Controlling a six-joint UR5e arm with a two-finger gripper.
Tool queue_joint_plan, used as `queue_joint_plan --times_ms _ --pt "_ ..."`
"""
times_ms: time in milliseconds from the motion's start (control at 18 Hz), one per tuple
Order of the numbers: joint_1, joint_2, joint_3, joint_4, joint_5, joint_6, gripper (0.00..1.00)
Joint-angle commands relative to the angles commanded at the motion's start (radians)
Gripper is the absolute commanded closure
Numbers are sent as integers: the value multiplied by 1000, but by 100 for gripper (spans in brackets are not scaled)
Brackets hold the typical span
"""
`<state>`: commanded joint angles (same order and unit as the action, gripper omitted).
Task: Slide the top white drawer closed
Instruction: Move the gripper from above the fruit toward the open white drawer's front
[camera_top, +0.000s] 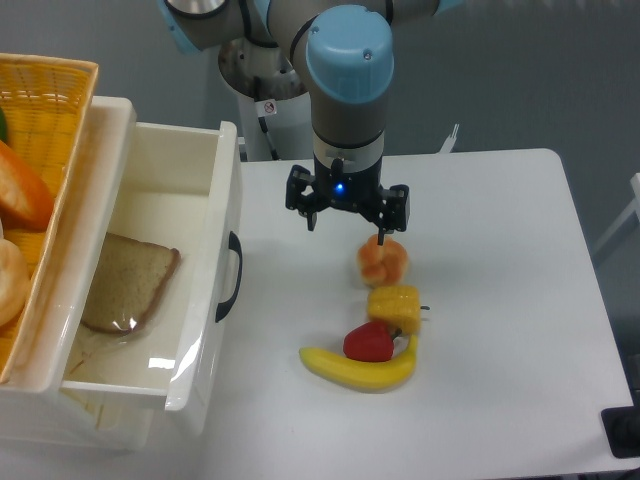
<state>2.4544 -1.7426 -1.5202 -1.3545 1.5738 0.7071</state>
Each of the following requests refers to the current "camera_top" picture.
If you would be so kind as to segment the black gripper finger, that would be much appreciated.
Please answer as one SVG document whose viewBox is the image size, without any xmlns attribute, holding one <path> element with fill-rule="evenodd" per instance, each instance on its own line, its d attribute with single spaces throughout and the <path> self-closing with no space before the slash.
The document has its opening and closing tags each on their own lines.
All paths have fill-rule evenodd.
<svg viewBox="0 0 640 480">
<path fill-rule="evenodd" d="M 360 204 L 360 214 L 377 227 L 377 244 L 383 245 L 385 236 L 404 232 L 410 216 L 409 187 L 398 184 L 388 189 L 377 187 Z"/>
<path fill-rule="evenodd" d="M 300 165 L 292 166 L 286 181 L 285 207 L 297 211 L 309 231 L 315 229 L 319 212 L 315 183 L 315 176 Z"/>
</svg>

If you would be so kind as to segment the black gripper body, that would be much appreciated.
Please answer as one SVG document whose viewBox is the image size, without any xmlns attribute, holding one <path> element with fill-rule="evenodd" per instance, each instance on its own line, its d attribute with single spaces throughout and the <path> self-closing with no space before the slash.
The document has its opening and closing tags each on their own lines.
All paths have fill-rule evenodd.
<svg viewBox="0 0 640 480">
<path fill-rule="evenodd" d="M 327 208 L 358 214 L 379 214 L 383 209 L 382 158 L 358 172 L 331 169 L 314 159 L 311 205 L 317 212 Z"/>
</svg>

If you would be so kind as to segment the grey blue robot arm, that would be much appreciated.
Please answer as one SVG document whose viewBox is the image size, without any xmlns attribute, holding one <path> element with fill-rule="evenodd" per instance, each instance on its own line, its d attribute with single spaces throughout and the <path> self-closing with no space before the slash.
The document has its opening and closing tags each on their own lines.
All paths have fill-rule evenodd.
<svg viewBox="0 0 640 480">
<path fill-rule="evenodd" d="M 236 39 L 276 47 L 310 95 L 314 169 L 295 165 L 285 206 L 306 218 L 333 208 L 361 215 L 378 238 L 407 228 L 409 188 L 380 183 L 392 28 L 454 1 L 161 1 L 176 44 L 200 52 Z"/>
</svg>

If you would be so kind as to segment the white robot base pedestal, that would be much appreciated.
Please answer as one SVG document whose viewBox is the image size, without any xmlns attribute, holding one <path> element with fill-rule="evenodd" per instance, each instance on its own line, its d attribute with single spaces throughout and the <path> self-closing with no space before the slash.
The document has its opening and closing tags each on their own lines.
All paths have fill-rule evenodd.
<svg viewBox="0 0 640 480">
<path fill-rule="evenodd" d="M 280 48 L 233 40 L 221 47 L 218 66 L 237 100 L 249 161 L 313 156 L 310 96 Z"/>
</svg>

